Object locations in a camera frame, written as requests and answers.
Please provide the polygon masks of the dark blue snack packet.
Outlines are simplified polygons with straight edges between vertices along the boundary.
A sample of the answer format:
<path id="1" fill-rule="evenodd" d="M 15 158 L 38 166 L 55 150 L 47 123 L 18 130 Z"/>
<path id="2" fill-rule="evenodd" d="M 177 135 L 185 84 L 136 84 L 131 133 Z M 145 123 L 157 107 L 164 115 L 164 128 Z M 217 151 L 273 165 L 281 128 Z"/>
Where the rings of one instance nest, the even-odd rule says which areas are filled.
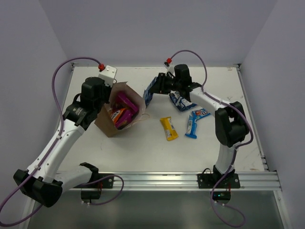
<path id="1" fill-rule="evenodd" d="M 151 100 L 153 99 L 153 93 L 150 92 L 151 87 L 155 84 L 157 80 L 157 77 L 154 77 L 154 79 L 150 82 L 150 84 L 147 86 L 147 88 L 143 92 L 143 99 L 145 101 L 146 107 L 149 106 Z"/>

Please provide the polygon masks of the brown paper bag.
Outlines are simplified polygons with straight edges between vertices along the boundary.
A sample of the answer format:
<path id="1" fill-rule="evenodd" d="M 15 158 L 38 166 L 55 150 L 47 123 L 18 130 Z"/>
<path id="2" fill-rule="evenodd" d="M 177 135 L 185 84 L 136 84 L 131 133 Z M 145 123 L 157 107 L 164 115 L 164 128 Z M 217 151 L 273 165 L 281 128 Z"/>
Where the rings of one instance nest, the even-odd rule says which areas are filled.
<path id="1" fill-rule="evenodd" d="M 123 91 L 126 93 L 127 97 L 138 106 L 139 111 L 136 115 L 132 114 L 132 122 L 129 123 L 124 129 L 117 129 L 115 127 L 115 123 L 110 118 L 110 111 L 113 109 L 120 109 L 124 108 L 116 103 L 116 96 L 119 91 Z M 137 122 L 145 120 L 145 116 L 148 116 L 146 113 L 146 105 L 144 99 L 135 92 L 126 82 L 115 83 L 112 88 L 111 96 L 110 96 L 110 103 L 105 104 L 104 107 L 101 109 L 100 113 L 98 114 L 97 119 L 95 120 L 95 125 L 107 136 L 113 137 L 119 132 L 122 132 Z"/>

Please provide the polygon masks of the blue white snack bag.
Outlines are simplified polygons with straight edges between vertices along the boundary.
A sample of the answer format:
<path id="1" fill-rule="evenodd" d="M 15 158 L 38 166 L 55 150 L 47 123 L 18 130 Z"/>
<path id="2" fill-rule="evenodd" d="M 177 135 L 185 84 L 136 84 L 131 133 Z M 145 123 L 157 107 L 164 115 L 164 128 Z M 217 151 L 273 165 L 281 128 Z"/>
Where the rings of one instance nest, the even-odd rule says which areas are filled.
<path id="1" fill-rule="evenodd" d="M 169 98 L 173 105 L 180 111 L 184 112 L 190 110 L 191 108 L 196 107 L 195 103 L 191 103 L 185 98 L 183 98 L 178 91 L 169 93 Z"/>

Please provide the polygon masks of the blue candy packet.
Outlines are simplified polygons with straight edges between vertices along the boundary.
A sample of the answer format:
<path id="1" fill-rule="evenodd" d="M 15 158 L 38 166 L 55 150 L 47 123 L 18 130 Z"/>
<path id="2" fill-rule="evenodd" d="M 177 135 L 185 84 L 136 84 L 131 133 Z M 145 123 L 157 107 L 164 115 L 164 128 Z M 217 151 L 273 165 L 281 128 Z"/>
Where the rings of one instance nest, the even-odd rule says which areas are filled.
<path id="1" fill-rule="evenodd" d="M 209 115 L 210 115 L 210 113 L 208 111 L 206 111 L 204 108 L 192 111 L 192 116 L 195 120 L 205 118 Z"/>

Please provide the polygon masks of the yellow snack packet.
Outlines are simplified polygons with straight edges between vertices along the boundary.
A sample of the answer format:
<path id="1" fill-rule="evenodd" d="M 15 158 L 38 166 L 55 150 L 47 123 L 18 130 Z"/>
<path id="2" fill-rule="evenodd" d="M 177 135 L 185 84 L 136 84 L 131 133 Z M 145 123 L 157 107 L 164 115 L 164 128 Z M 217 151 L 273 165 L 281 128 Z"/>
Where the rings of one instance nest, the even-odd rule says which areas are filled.
<path id="1" fill-rule="evenodd" d="M 163 126 L 167 141 L 172 141 L 178 138 L 178 134 L 173 126 L 172 118 L 170 116 L 161 118 L 160 122 Z"/>

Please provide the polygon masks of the light blue snack bar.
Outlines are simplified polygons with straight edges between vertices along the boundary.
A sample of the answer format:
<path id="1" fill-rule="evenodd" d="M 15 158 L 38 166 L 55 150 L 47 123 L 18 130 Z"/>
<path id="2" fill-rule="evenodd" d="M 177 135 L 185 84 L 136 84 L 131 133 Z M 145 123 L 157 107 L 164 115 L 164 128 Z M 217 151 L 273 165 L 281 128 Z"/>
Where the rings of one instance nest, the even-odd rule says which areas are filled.
<path id="1" fill-rule="evenodd" d="M 196 129 L 197 129 L 196 119 L 192 115 L 189 115 L 187 122 L 187 131 L 185 133 L 185 136 L 196 139 L 197 138 Z"/>

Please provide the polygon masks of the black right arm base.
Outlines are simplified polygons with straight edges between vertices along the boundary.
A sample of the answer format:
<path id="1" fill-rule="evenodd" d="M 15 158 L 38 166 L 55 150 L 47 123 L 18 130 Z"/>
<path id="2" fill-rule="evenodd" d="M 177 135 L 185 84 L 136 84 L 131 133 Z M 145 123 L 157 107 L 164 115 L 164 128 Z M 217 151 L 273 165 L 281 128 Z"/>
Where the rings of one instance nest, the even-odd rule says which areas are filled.
<path id="1" fill-rule="evenodd" d="M 197 183 L 200 189 L 212 189 L 221 180 L 216 189 L 224 189 L 224 191 L 214 191 L 211 196 L 213 201 L 226 204 L 231 200 L 231 190 L 239 189 L 241 185 L 235 169 L 229 172 L 225 178 L 222 179 L 222 177 L 223 175 L 217 172 L 216 168 L 213 168 L 213 171 L 206 168 L 202 173 L 197 174 Z"/>

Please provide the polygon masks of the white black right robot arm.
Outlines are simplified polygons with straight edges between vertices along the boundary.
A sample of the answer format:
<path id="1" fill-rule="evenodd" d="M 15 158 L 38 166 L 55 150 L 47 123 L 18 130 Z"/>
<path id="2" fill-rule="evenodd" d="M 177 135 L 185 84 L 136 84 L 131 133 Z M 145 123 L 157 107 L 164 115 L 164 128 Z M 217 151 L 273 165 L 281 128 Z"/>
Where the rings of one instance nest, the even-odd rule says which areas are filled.
<path id="1" fill-rule="evenodd" d="M 229 182 L 228 173 L 234 170 L 236 147 L 250 131 L 243 106 L 239 102 L 230 103 L 208 93 L 203 84 L 192 80 L 186 64 L 174 66 L 165 62 L 164 65 L 166 72 L 158 74 L 148 93 L 169 94 L 177 91 L 182 98 L 204 108 L 214 117 L 215 134 L 220 149 L 212 181 L 215 186 L 224 187 Z"/>

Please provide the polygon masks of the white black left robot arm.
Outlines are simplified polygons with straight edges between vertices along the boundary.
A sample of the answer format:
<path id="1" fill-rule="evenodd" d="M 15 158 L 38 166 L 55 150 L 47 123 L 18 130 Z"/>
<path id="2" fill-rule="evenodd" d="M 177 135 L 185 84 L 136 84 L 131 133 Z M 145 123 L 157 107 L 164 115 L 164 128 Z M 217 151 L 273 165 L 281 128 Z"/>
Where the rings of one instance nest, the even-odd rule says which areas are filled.
<path id="1" fill-rule="evenodd" d="M 65 191 L 86 184 L 98 184 L 98 168 L 81 163 L 74 170 L 58 173 L 58 168 L 74 143 L 109 103 L 113 81 L 89 77 L 81 85 L 81 93 L 66 108 L 63 121 L 50 142 L 26 170 L 18 169 L 13 179 L 21 192 L 43 206 L 52 207 Z"/>

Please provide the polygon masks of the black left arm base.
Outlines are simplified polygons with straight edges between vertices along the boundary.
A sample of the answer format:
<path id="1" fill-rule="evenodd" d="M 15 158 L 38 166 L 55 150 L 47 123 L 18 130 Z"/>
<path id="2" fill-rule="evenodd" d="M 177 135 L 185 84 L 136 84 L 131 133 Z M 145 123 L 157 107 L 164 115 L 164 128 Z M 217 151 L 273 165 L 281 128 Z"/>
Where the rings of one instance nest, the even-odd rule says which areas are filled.
<path id="1" fill-rule="evenodd" d="M 78 185 L 75 188 L 81 189 L 81 200 L 91 203 L 101 197 L 103 189 L 113 188 L 113 182 L 114 177 L 110 177 L 93 184 Z"/>

